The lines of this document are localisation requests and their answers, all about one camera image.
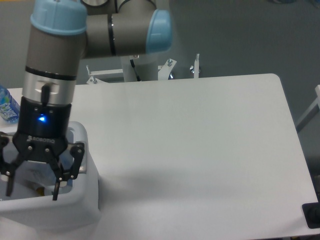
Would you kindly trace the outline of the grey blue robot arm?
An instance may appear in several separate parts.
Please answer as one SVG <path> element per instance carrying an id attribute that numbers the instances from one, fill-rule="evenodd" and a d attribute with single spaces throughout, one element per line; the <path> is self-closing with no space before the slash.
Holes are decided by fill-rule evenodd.
<path id="1" fill-rule="evenodd" d="M 56 200 L 85 155 L 82 142 L 66 137 L 80 60 L 165 52 L 172 21 L 153 0 L 37 0 L 30 22 L 17 131 L 0 135 L 1 148 L 13 143 L 17 156 L 0 160 L 0 175 L 10 196 L 24 162 L 48 164 Z"/>

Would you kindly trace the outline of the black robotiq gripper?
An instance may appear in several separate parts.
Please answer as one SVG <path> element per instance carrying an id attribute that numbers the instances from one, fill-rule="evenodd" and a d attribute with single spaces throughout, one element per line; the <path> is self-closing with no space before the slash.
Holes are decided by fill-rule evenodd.
<path id="1" fill-rule="evenodd" d="M 52 200 L 58 199 L 62 182 L 75 180 L 85 155 L 83 142 L 69 143 L 66 138 L 71 104 L 43 106 L 41 102 L 21 98 L 17 131 L 0 133 L 0 175 L 7 178 L 6 196 L 14 189 L 16 170 L 24 161 L 48 163 L 55 176 Z M 4 148 L 13 141 L 18 155 L 12 162 L 4 159 Z M 66 150 L 67 162 L 60 155 Z"/>

